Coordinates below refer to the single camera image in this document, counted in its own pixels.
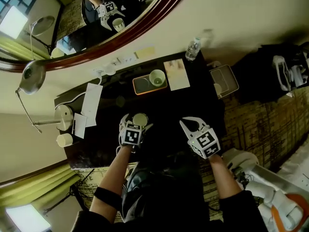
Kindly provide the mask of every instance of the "small white cup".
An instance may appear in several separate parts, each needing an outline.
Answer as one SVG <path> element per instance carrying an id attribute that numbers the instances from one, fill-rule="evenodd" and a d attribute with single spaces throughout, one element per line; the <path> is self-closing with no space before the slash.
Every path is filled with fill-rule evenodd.
<path id="1" fill-rule="evenodd" d="M 149 80 L 153 86 L 160 87 L 165 82 L 165 74 L 161 70 L 154 70 L 150 73 Z"/>
<path id="2" fill-rule="evenodd" d="M 135 114 L 133 116 L 133 124 L 138 126 L 146 126 L 148 123 L 148 117 L 146 114 Z"/>
<path id="3" fill-rule="evenodd" d="M 105 74 L 107 74 L 107 75 L 115 75 L 116 74 L 116 68 L 111 64 L 103 66 L 103 70 L 104 70 Z"/>
<path id="4" fill-rule="evenodd" d="M 120 32 L 122 31 L 123 29 L 125 29 L 125 22 L 123 21 L 122 18 L 117 18 L 115 19 L 113 22 L 112 22 L 112 25 L 114 27 L 114 29 L 117 31 L 117 32 Z"/>
<path id="5" fill-rule="evenodd" d="M 73 137 L 71 134 L 66 133 L 59 135 L 56 141 L 61 148 L 64 148 L 73 144 Z"/>
<path id="6" fill-rule="evenodd" d="M 53 49 L 50 58 L 60 58 L 60 57 L 63 57 L 63 56 L 64 56 L 64 52 L 56 47 L 56 48 Z"/>

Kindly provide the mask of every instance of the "mirror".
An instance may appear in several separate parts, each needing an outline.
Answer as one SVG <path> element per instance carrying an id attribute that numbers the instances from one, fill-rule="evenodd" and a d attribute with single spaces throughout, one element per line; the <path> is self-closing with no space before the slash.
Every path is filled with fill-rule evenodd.
<path id="1" fill-rule="evenodd" d="M 47 70 L 110 53 L 141 36 L 180 0 L 0 0 L 0 70 Z"/>

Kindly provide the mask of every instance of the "white wall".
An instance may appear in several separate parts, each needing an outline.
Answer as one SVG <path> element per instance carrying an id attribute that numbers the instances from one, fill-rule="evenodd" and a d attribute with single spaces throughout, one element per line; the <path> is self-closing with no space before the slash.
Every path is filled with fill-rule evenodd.
<path id="1" fill-rule="evenodd" d="M 234 64 L 260 44 L 281 42 L 291 30 L 301 28 L 308 33 L 308 10 L 309 0 L 182 0 L 154 28 L 121 49 L 85 64 L 48 72 L 41 90 L 25 97 L 25 105 L 31 114 L 52 116 L 54 98 L 93 79 L 92 69 L 151 44 L 156 47 L 151 58 L 183 51 L 204 29 L 212 29 L 214 34 L 204 57 Z M 0 73 L 0 97 L 5 101 L 0 105 L 1 112 L 23 113 L 14 94 L 20 78 L 19 73 Z"/>
<path id="2" fill-rule="evenodd" d="M 41 130 L 43 133 L 39 134 L 26 115 L 0 114 L 0 182 L 66 159 L 64 149 L 56 142 L 56 126 L 44 126 Z"/>
<path id="3" fill-rule="evenodd" d="M 59 202 L 68 192 L 69 189 L 52 200 L 44 207 L 44 209 L 49 208 Z M 75 223 L 77 213 L 81 210 L 81 206 L 77 202 L 76 198 L 69 197 L 63 203 L 59 204 L 47 213 L 45 219 L 51 225 L 52 232 L 70 232 Z"/>
<path id="4" fill-rule="evenodd" d="M 27 32 L 29 32 L 29 25 L 31 23 L 35 22 L 36 20 L 44 16 L 48 16 L 48 15 L 53 16 L 55 18 L 54 24 L 45 33 L 37 36 L 37 38 L 42 40 L 44 43 L 51 44 L 53 34 L 54 34 L 54 29 L 55 29 L 55 23 L 56 23 L 58 14 L 59 14 L 60 6 L 61 4 L 57 0 L 36 0 L 29 14 L 27 15 L 28 22 L 25 25 L 24 29 Z M 29 38 L 30 36 L 28 36 L 24 32 L 21 32 L 19 37 L 23 41 L 30 43 L 30 38 Z M 46 48 L 40 42 L 33 39 L 32 43 L 36 48 L 48 53 Z"/>

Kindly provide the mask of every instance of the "black table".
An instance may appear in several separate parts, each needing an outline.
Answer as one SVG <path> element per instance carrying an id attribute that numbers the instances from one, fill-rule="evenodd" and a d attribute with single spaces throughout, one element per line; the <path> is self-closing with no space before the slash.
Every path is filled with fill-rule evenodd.
<path id="1" fill-rule="evenodd" d="M 189 88 L 170 91 L 170 88 L 137 96 L 132 79 L 160 69 L 165 72 L 164 62 L 183 59 L 190 82 Z M 65 152 L 72 169 L 109 166 L 115 157 L 118 143 L 119 122 L 127 114 L 145 113 L 154 126 L 149 129 L 142 149 L 132 154 L 130 162 L 146 157 L 167 156 L 188 147 L 187 138 L 179 124 L 185 116 L 202 118 L 214 128 L 218 138 L 226 134 L 224 123 L 225 106 L 213 86 L 204 58 L 201 53 L 194 62 L 188 62 L 184 53 L 178 53 L 118 71 L 102 80 L 103 91 L 99 101 L 97 126 L 85 130 L 84 139 L 74 136 L 74 144 L 66 147 Z M 80 85 L 55 99 L 55 105 L 70 101 L 86 90 L 87 83 Z M 123 107 L 116 102 L 125 99 Z M 84 96 L 67 104 L 74 113 L 80 113 Z"/>

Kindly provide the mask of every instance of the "green curtain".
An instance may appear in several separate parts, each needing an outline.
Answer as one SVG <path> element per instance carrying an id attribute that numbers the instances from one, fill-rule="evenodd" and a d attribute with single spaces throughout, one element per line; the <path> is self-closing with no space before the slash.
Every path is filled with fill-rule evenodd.
<path id="1" fill-rule="evenodd" d="M 0 213 L 31 203 L 37 210 L 80 179 L 68 164 L 0 188 Z"/>
<path id="2" fill-rule="evenodd" d="M 32 53 L 30 44 L 20 40 L 20 39 L 11 39 L 4 34 L 0 34 L 0 48 L 3 50 L 13 54 L 14 56 L 24 59 L 24 60 L 32 60 Z M 33 47 L 34 59 L 42 60 L 49 59 L 49 55 Z"/>

